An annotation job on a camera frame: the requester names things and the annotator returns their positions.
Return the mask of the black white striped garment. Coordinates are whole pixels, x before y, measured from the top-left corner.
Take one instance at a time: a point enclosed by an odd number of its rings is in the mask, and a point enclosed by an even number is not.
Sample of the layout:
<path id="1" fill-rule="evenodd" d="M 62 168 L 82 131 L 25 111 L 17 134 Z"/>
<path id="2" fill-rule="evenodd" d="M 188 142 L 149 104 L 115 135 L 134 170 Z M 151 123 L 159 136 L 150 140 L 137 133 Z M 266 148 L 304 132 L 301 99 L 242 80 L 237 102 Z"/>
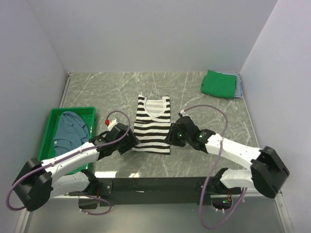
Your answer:
<path id="1" fill-rule="evenodd" d="M 138 96 L 134 122 L 134 135 L 140 143 L 132 148 L 135 152 L 170 154 L 170 145 L 165 143 L 171 126 L 170 97 L 149 100 Z"/>

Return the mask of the green garment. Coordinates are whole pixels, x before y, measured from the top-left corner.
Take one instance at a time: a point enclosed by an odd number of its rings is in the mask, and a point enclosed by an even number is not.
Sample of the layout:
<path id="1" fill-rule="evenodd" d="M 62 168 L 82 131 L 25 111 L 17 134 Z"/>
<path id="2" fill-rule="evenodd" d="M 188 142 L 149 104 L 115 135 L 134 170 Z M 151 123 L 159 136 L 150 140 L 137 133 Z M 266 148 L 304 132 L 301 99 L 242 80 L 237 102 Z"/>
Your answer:
<path id="1" fill-rule="evenodd" d="M 213 97 L 233 99 L 235 95 L 237 77 L 208 70 L 202 80 L 201 92 Z"/>

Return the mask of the blue white striped tank top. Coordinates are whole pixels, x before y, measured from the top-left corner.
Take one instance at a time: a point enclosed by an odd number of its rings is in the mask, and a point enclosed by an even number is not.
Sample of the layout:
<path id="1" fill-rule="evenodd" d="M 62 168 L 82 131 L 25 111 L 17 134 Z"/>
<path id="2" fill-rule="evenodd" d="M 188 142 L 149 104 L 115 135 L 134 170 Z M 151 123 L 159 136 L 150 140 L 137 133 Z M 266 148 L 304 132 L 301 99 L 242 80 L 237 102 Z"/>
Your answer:
<path id="1" fill-rule="evenodd" d="M 221 74 L 231 75 L 236 77 L 236 87 L 233 98 L 241 98 L 243 96 L 242 90 L 242 80 L 240 78 L 240 74 L 236 72 L 220 72 Z"/>

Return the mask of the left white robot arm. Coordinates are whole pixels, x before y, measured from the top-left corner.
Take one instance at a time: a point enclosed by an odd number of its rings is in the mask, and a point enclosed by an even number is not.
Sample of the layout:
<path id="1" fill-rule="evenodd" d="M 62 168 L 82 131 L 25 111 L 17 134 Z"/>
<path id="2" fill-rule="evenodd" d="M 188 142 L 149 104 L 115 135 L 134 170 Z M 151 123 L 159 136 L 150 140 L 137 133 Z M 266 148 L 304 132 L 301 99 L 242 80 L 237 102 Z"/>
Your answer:
<path id="1" fill-rule="evenodd" d="M 115 151 L 123 154 L 139 143 L 129 126 L 111 124 L 107 131 L 74 150 L 43 161 L 36 158 L 28 160 L 10 191 L 16 193 L 23 208 L 29 212 L 65 193 L 96 196 L 103 190 L 98 178 L 89 169 L 82 169 L 75 174 L 72 171 L 108 157 Z"/>

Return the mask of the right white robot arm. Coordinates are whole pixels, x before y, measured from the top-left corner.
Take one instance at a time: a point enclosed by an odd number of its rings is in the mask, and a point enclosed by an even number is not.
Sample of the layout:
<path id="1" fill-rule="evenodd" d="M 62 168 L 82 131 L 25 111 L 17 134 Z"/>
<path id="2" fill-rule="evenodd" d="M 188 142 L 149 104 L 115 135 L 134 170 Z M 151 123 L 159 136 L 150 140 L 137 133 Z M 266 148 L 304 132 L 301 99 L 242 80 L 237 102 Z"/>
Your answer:
<path id="1" fill-rule="evenodd" d="M 290 175 L 273 148 L 249 147 L 222 138 L 214 131 L 200 130 L 189 116 L 182 116 L 171 124 L 164 141 L 177 147 L 190 145 L 206 154 L 220 154 L 222 158 L 242 166 L 240 170 L 222 168 L 210 177 L 207 191 L 213 194 L 224 194 L 233 188 L 250 188 L 273 199 Z"/>

